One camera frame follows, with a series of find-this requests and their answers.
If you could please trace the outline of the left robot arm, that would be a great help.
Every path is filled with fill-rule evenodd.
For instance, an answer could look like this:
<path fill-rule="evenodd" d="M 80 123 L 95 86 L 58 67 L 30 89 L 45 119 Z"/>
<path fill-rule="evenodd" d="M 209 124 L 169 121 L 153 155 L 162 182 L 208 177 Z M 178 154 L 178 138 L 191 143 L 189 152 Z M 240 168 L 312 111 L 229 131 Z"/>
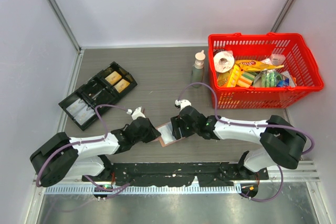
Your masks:
<path fill-rule="evenodd" d="M 138 142 L 156 140 L 161 133 L 148 118 L 138 117 L 121 129 L 96 137 L 69 137 L 59 132 L 30 156 L 37 187 L 50 187 L 65 177 L 88 175 L 108 180 L 112 168 L 102 157 L 126 152 Z"/>

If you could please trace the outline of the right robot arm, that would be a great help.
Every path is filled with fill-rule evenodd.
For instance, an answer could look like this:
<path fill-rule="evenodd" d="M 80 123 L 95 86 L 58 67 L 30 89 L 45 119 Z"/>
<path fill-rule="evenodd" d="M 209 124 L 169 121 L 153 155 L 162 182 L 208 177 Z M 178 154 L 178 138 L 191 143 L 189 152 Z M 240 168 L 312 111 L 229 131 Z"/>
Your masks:
<path fill-rule="evenodd" d="M 260 170 L 279 165 L 296 169 L 307 138 L 280 116 L 268 120 L 241 121 L 224 117 L 204 116 L 188 105 L 171 118 L 172 135 L 177 139 L 197 134 L 205 140 L 240 140 L 259 144 L 254 151 L 245 151 L 236 167 L 242 179 L 250 179 Z"/>

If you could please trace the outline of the pink card holder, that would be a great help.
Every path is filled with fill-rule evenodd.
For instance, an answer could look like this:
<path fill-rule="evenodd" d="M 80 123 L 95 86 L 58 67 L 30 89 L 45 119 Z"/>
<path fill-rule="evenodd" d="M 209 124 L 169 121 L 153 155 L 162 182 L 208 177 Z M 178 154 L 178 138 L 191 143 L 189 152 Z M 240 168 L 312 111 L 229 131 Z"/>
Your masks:
<path fill-rule="evenodd" d="M 180 139 L 176 139 L 173 136 L 173 127 L 171 122 L 160 125 L 156 129 L 161 135 L 155 141 L 159 141 L 162 147 L 166 147 L 185 138 L 181 137 Z"/>

